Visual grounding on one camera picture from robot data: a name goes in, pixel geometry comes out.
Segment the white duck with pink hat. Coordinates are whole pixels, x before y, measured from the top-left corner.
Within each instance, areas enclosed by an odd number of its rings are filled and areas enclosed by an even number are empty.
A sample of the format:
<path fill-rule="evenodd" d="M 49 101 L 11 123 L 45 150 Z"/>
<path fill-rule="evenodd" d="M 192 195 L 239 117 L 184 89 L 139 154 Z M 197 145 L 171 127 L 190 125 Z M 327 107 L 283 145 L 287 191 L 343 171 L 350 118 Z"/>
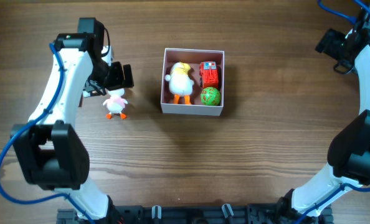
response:
<path fill-rule="evenodd" d="M 126 119 L 127 116 L 123 113 L 123 110 L 128 104 L 128 101 L 123 98 L 125 89 L 120 88 L 117 90 L 108 90 L 107 93 L 110 95 L 110 97 L 103 102 L 103 106 L 106 106 L 107 110 L 109 111 L 109 113 L 106 114 L 106 118 L 112 119 L 115 114 L 118 114 L 120 115 L 121 119 Z"/>

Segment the red toy fire truck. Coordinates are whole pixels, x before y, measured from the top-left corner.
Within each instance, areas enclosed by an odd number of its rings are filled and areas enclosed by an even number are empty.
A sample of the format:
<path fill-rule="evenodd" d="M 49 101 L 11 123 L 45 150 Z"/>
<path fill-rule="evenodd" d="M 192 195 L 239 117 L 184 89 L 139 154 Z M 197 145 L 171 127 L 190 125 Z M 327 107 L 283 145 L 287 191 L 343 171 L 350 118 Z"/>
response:
<path fill-rule="evenodd" d="M 219 88 L 219 72 L 214 61 L 201 62 L 199 74 L 201 76 L 200 86 L 202 89 L 208 87 Z"/>

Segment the yellow rattle drum toy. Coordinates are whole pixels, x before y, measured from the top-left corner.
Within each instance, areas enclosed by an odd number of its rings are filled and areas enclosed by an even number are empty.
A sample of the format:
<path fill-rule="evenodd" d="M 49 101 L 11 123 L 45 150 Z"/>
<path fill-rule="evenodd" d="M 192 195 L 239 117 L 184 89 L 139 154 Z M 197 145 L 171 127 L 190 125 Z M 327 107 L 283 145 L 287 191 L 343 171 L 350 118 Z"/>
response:
<path fill-rule="evenodd" d="M 80 95 L 80 99 L 79 99 L 79 101 L 78 101 L 78 107 L 80 108 L 80 107 L 82 107 L 82 101 L 83 101 L 83 95 L 81 94 Z"/>

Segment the green ball with red numbers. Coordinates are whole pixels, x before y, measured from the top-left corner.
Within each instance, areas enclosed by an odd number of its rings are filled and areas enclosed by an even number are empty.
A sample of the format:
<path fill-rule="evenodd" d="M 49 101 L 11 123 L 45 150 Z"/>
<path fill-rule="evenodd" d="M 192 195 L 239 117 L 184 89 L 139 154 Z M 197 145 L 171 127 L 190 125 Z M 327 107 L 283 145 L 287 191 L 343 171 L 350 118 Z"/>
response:
<path fill-rule="evenodd" d="M 218 106 L 221 103 L 221 93 L 217 88 L 207 87 L 201 91 L 201 103 L 206 106 Z"/>

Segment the white box with pink interior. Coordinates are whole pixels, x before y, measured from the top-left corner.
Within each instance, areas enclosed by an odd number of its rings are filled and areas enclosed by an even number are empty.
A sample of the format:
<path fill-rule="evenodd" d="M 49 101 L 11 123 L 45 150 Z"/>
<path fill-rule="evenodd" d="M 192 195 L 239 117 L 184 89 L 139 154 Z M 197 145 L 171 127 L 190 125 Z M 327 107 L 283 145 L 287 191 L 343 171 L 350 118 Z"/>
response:
<path fill-rule="evenodd" d="M 199 67 L 201 62 L 214 61 L 219 72 L 219 88 L 221 93 L 221 103 L 218 106 L 206 106 L 201 103 L 200 86 L 201 76 Z M 177 62 L 188 63 L 191 70 L 189 77 L 194 80 L 193 91 L 191 94 L 191 105 L 184 104 L 184 98 L 179 99 L 178 104 L 173 103 L 174 95 L 169 91 L 169 84 L 164 80 L 164 76 L 170 73 L 172 66 Z M 225 53 L 221 50 L 196 50 L 196 49 L 174 49 L 166 48 L 163 59 L 163 74 L 161 81 L 161 109 L 167 114 L 193 114 L 219 116 L 224 107 L 224 68 Z"/>

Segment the white plush duck yellow hat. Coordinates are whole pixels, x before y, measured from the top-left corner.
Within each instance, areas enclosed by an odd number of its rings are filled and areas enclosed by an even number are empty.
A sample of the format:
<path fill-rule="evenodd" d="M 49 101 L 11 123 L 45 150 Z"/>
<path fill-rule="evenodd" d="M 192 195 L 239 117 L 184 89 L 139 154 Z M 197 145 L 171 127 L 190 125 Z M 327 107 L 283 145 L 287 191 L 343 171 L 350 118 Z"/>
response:
<path fill-rule="evenodd" d="M 169 84 L 169 91 L 174 95 L 173 103 L 178 104 L 180 98 L 184 98 L 185 105 L 191 105 L 191 94 L 193 91 L 194 80 L 188 72 L 191 66 L 188 63 L 175 63 L 170 73 L 164 76 L 164 80 Z"/>

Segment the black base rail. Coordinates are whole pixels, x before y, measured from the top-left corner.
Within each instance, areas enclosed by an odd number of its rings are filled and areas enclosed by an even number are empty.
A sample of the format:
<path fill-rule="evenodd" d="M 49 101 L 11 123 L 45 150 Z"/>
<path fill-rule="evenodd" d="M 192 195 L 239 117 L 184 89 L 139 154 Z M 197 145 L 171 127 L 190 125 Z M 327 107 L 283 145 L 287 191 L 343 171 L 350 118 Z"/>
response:
<path fill-rule="evenodd" d="M 294 220 L 280 217 L 275 219 L 274 204 L 249 204 L 232 206 L 230 215 L 223 211 L 222 206 L 216 207 L 142 207 L 117 206 L 122 216 L 118 223 L 208 223 L 208 224 L 268 224 L 294 223 Z"/>

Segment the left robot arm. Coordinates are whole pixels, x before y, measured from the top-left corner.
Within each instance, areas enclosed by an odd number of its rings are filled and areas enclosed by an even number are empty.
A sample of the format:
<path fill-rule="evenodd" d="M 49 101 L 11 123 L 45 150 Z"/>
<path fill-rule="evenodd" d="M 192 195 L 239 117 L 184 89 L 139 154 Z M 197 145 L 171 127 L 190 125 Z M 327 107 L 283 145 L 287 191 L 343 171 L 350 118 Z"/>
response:
<path fill-rule="evenodd" d="M 80 18 L 77 31 L 59 34 L 50 49 L 53 67 L 44 94 L 28 122 L 12 128 L 7 148 L 15 150 L 26 182 L 68 200 L 76 222 L 123 223 L 89 176 L 75 117 L 83 98 L 119 98 L 133 87 L 131 67 L 114 61 L 108 31 L 94 17 Z"/>

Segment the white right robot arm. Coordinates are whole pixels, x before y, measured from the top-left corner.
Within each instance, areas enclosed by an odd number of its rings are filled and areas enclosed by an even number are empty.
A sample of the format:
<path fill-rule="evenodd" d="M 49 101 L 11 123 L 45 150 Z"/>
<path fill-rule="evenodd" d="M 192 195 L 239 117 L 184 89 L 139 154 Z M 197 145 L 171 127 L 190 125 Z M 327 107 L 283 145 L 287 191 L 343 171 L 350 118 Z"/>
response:
<path fill-rule="evenodd" d="M 328 30 L 315 49 L 358 75 L 359 114 L 332 140 L 325 166 L 277 202 L 276 219 L 313 223 L 345 193 L 370 192 L 370 4 L 355 3 L 358 17 L 347 17 L 353 28 L 347 34 Z"/>

